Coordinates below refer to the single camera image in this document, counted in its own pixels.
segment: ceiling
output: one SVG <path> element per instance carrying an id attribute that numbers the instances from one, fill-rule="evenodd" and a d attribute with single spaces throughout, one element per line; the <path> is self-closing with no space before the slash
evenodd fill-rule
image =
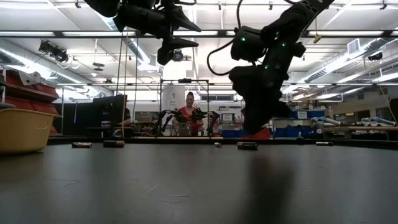
<path id="1" fill-rule="evenodd" d="M 269 10 L 270 1 L 244 0 L 240 16 L 245 26 L 261 29 L 270 24 L 280 14 L 290 7 L 283 0 L 273 0 L 272 10 Z M 317 17 L 317 24 L 313 22 L 309 29 L 320 30 L 383 30 L 398 27 L 398 0 L 386 0 L 388 7 L 384 10 L 380 0 L 336 0 L 333 5 L 323 11 Z M 197 5 L 183 6 L 184 12 L 202 30 L 210 29 L 234 29 L 236 22 L 236 5 L 238 0 L 197 0 Z M 81 8 L 77 9 L 75 0 L 7 0 L 0 1 L 0 30 L 110 30 L 102 18 L 85 2 L 80 1 Z M 119 66 L 120 44 L 119 39 L 99 39 L 96 58 L 95 39 L 51 39 L 52 44 L 67 49 L 70 56 L 80 61 L 78 69 L 67 68 L 70 72 L 84 77 L 88 82 L 103 82 L 106 78 L 116 78 L 120 68 L 120 76 L 137 77 L 142 82 L 153 82 L 158 80 L 157 72 L 145 72 L 136 69 L 135 57 L 124 56 L 126 46 L 122 43 L 121 65 Z M 289 69 L 291 79 L 288 82 L 298 82 L 303 76 L 314 69 L 321 68 L 331 58 L 336 57 L 346 50 L 347 43 L 353 39 L 334 38 L 322 39 L 317 44 L 312 39 L 302 39 L 307 51 L 302 58 L 294 58 Z M 41 55 L 38 51 L 41 39 L 32 38 L 7 38 L 6 41 L 29 51 L 35 55 Z M 206 58 L 210 51 L 229 42 L 229 38 L 196 38 L 199 47 L 195 51 L 195 66 L 198 67 L 198 77 L 209 79 L 211 82 L 228 82 L 228 77 L 213 76 L 206 65 Z M 157 49 L 161 47 L 161 40 L 139 39 L 138 46 L 150 57 L 155 57 Z M 396 44 L 388 46 L 388 50 L 395 48 Z M 247 65 L 247 62 L 237 62 L 231 59 L 230 48 L 214 54 L 211 64 L 217 72 L 225 72 L 236 65 Z M 185 55 L 193 54 L 192 49 L 184 49 Z M 105 64 L 104 71 L 96 72 L 93 77 L 95 66 L 93 62 Z M 362 60 L 357 60 L 348 66 L 344 66 L 336 72 L 341 75 L 328 75 L 328 82 L 337 82 L 341 77 L 352 75 L 364 70 Z"/>

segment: white cylinder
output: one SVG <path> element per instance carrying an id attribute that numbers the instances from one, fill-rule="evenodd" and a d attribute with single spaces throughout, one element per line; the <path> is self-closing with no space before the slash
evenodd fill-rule
<path id="1" fill-rule="evenodd" d="M 180 109 L 185 106 L 185 86 L 169 85 L 163 89 L 162 110 Z"/>

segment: black table surface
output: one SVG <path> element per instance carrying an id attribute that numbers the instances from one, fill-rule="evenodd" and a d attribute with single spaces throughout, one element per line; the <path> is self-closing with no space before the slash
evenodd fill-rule
<path id="1" fill-rule="evenodd" d="M 0 223 L 397 223 L 398 152 L 127 144 L 0 157 Z"/>

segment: red shirt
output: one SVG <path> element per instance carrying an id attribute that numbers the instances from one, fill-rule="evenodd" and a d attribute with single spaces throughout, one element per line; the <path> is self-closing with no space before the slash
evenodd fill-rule
<path id="1" fill-rule="evenodd" d="M 184 118 L 187 120 L 187 123 L 190 124 L 191 126 L 191 133 L 197 133 L 199 132 L 199 125 L 196 122 L 192 121 L 191 118 L 191 113 L 189 114 L 187 112 L 187 110 L 185 109 L 185 107 L 180 108 L 179 111 L 181 111 L 182 116 L 184 116 Z"/>

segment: yellow basket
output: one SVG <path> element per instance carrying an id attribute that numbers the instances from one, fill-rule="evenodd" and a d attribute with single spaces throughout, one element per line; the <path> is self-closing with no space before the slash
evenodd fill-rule
<path id="1" fill-rule="evenodd" d="M 43 150 L 54 115 L 21 109 L 0 110 L 0 154 Z"/>

